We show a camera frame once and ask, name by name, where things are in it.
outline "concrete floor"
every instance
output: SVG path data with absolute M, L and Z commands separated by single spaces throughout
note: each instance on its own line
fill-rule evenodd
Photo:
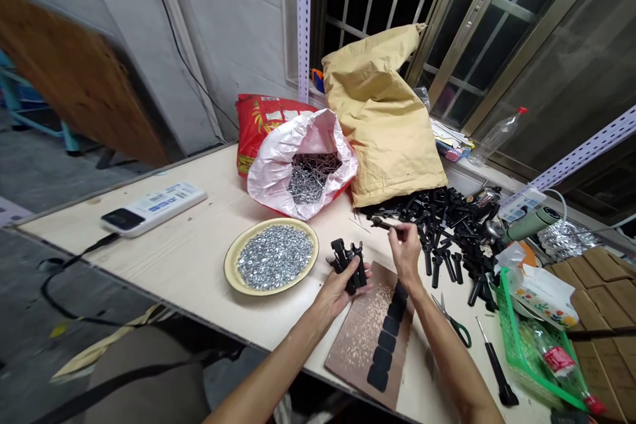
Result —
M 100 153 L 69 157 L 61 140 L 34 130 L 13 132 L 6 111 L 0 109 L 0 196 L 33 213 L 150 170 L 138 163 L 97 170 Z M 66 333 L 51 339 L 51 331 L 63 319 L 41 300 L 39 288 L 46 275 L 36 265 L 59 255 L 4 230 L 0 250 L 0 361 L 5 363 L 0 370 L 0 422 L 22 424 L 85 389 L 87 378 L 60 385 L 48 381 L 69 359 L 113 329 L 71 323 Z M 82 265 L 57 276 L 51 285 L 53 296 L 69 309 L 86 315 L 103 312 L 114 321 L 128 321 L 152 305 Z

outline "yellow plate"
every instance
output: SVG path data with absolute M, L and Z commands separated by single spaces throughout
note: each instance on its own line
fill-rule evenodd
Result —
M 283 285 L 280 288 L 275 288 L 274 290 L 256 290 L 247 286 L 243 277 L 239 272 L 239 257 L 240 252 L 247 245 L 247 242 L 250 241 L 252 237 L 260 234 L 262 231 L 271 227 L 272 225 L 291 225 L 299 230 L 302 230 L 309 236 L 309 240 L 313 243 L 313 252 L 311 253 L 311 258 L 307 263 L 305 269 L 292 281 L 290 281 L 287 285 Z M 246 295 L 255 295 L 255 296 L 267 296 L 274 295 L 275 293 L 284 292 L 285 290 L 293 287 L 298 282 L 300 282 L 304 277 L 307 276 L 314 263 L 316 263 L 316 258 L 318 258 L 318 236 L 316 232 L 304 222 L 296 219 L 289 218 L 279 218 L 279 219 L 271 219 L 268 221 L 261 222 L 256 224 L 253 227 L 250 227 L 230 245 L 230 248 L 225 255 L 225 278 L 232 285 L 232 288 L 235 290 L 245 293 Z

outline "kraft paper sack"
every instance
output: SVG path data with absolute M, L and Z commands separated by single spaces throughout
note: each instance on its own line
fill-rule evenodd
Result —
M 327 102 L 360 162 L 354 207 L 449 183 L 429 113 L 398 74 L 424 28 L 392 28 L 323 58 Z

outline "scissors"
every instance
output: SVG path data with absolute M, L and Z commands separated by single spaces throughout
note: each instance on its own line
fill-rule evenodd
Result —
M 442 299 L 442 304 L 441 305 L 440 305 L 439 301 L 437 301 L 437 298 L 435 298 L 433 295 L 431 295 L 431 297 L 433 297 L 433 301 L 435 302 L 435 305 L 437 305 L 437 307 L 439 308 L 439 311 L 441 311 L 442 315 L 444 315 L 444 318 L 446 318 L 448 321 L 450 321 L 450 325 L 455 330 L 455 333 L 457 333 L 457 336 L 459 336 L 459 339 L 462 341 L 462 343 L 464 343 L 464 346 L 466 348 L 470 348 L 472 346 L 472 340 L 470 339 L 470 333 L 468 332 L 468 330 L 466 329 L 466 327 L 464 325 L 462 325 L 461 323 L 455 321 L 446 312 L 446 307 L 444 306 L 444 294 L 442 293 L 442 295 L 441 295 L 441 299 Z

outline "door handle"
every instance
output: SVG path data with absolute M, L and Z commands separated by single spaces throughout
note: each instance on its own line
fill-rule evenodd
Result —
M 466 42 L 466 38 L 468 38 L 468 33 L 470 32 L 470 29 L 472 28 L 472 25 L 475 19 L 477 18 L 477 15 L 479 14 L 482 7 L 484 6 L 485 1 L 486 0 L 477 0 L 477 2 L 475 3 L 475 6 L 470 12 L 470 15 L 468 16 L 468 20 L 466 20 L 466 23 L 464 23 L 464 25 L 462 26 L 462 30 L 459 32 L 459 37 L 457 38 L 457 44 L 459 48 L 462 48 L 464 46 L 464 43 Z

